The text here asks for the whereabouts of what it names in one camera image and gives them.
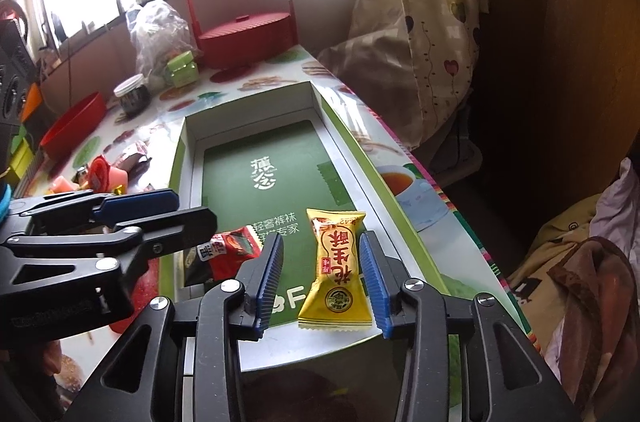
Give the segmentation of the pink jelly cup red lid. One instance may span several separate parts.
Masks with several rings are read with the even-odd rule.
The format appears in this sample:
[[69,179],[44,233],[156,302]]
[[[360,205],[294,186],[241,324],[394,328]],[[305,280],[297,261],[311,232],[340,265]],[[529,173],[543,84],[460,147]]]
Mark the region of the pink jelly cup red lid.
[[87,186],[96,193],[112,193],[112,189],[125,184],[128,189],[128,173],[109,164],[103,156],[97,156],[89,165]]

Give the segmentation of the red black triangular candy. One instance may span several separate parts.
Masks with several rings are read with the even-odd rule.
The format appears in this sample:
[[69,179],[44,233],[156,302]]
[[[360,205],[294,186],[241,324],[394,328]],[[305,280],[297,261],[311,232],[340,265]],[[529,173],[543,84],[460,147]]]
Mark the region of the red black triangular candy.
[[241,265],[262,253],[262,241],[253,225],[214,234],[209,241],[183,252],[186,287],[231,279]]

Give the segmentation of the yellow peanut candy packet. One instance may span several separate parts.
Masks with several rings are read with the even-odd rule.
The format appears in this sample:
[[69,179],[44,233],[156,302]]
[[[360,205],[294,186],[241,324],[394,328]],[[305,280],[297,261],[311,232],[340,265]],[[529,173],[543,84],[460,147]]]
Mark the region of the yellow peanut candy packet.
[[316,277],[297,317],[308,330],[354,331],[372,326],[360,278],[357,235],[366,213],[307,210],[317,241]]

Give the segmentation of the dark red small packet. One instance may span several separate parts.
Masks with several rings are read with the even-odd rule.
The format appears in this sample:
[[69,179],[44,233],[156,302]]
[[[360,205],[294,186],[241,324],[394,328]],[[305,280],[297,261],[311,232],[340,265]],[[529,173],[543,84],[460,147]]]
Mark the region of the dark red small packet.
[[87,164],[85,164],[76,170],[76,173],[72,177],[72,182],[77,184],[78,186],[84,186],[88,181],[88,173],[89,167]]

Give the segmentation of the orange pink jelly cup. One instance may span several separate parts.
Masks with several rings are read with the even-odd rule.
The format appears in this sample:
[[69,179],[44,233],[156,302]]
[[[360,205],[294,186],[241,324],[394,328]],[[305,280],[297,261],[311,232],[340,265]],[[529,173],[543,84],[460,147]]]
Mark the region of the orange pink jelly cup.
[[50,185],[51,194],[70,193],[79,189],[79,185],[66,179],[64,175],[58,175],[58,177]]

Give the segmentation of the pink white wafer packet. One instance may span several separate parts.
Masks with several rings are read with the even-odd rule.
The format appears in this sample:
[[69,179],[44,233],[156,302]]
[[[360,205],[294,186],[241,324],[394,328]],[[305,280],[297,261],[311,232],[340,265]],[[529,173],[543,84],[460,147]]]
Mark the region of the pink white wafer packet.
[[113,163],[114,167],[131,173],[139,164],[149,162],[150,157],[146,144],[137,141],[129,144]]

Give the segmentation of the red oval bowl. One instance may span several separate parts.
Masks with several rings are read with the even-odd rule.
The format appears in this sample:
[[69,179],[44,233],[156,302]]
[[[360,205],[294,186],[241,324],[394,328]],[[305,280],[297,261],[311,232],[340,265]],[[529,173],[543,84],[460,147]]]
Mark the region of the red oval bowl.
[[103,96],[99,92],[88,95],[55,121],[43,136],[40,148],[52,161],[64,158],[101,123],[105,115]]

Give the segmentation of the green yellow stacked boxes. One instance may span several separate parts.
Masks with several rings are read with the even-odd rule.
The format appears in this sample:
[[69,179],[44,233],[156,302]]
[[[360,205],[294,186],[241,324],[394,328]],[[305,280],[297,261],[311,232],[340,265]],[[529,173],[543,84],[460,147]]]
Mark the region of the green yellow stacked boxes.
[[6,182],[15,189],[28,170],[34,159],[34,152],[29,145],[29,134],[23,124],[20,125],[11,137],[9,152],[9,169],[6,173]]

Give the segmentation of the dark jar white lid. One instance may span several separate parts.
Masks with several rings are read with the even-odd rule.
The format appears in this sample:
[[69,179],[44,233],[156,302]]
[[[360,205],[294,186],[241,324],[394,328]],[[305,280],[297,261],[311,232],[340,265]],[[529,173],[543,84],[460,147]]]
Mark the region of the dark jar white lid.
[[142,74],[131,76],[122,81],[116,86],[113,93],[128,118],[138,116],[149,106],[151,101],[151,94]]

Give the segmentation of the orange box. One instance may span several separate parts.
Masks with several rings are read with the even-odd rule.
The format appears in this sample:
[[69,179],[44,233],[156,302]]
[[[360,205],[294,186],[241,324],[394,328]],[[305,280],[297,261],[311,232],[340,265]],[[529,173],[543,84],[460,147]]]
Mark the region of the orange box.
[[25,123],[42,105],[43,98],[40,87],[37,83],[32,83],[26,94],[26,101],[21,114],[21,121]]

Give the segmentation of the green white cardboard box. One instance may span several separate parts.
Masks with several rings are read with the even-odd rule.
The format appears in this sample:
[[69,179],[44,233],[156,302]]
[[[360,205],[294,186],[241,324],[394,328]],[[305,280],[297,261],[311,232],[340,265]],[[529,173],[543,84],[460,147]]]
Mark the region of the green white cardboard box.
[[171,184],[188,207],[205,205],[221,231],[250,225],[280,235],[284,265],[269,330],[240,347],[246,397],[261,419],[291,420],[326,407],[342,420],[390,420],[404,350],[378,328],[307,330],[297,317],[316,277],[311,209],[361,211],[363,225],[411,275],[469,299],[489,292],[516,306],[460,215],[376,122],[376,159],[349,129],[352,97],[310,82],[240,94],[196,91],[164,113],[179,124]]

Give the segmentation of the pile of clothes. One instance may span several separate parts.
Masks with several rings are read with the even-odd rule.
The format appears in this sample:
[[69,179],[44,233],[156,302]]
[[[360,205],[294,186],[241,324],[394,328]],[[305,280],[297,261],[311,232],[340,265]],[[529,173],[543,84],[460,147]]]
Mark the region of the pile of clothes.
[[509,277],[542,356],[585,421],[638,397],[639,174],[544,224]]

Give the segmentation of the clear plastic bag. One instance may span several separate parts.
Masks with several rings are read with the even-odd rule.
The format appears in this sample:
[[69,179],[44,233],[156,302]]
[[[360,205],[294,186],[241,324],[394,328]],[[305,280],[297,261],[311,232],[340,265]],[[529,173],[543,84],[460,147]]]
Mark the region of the clear plastic bag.
[[165,0],[131,5],[125,16],[136,69],[144,76],[160,75],[169,60],[198,49],[188,22]]

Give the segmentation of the brown wooden wardrobe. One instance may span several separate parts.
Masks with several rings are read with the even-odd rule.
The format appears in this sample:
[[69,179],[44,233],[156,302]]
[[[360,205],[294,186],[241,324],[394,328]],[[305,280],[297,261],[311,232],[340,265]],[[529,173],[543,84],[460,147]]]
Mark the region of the brown wooden wardrobe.
[[527,168],[559,205],[608,186],[639,130],[639,0],[489,0]]

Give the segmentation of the cream patterned curtain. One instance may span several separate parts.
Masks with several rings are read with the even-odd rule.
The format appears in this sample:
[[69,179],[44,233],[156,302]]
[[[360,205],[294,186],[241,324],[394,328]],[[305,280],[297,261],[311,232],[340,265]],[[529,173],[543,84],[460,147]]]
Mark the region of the cream patterned curtain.
[[486,0],[355,0],[346,41],[319,60],[415,149],[469,93],[485,8]]

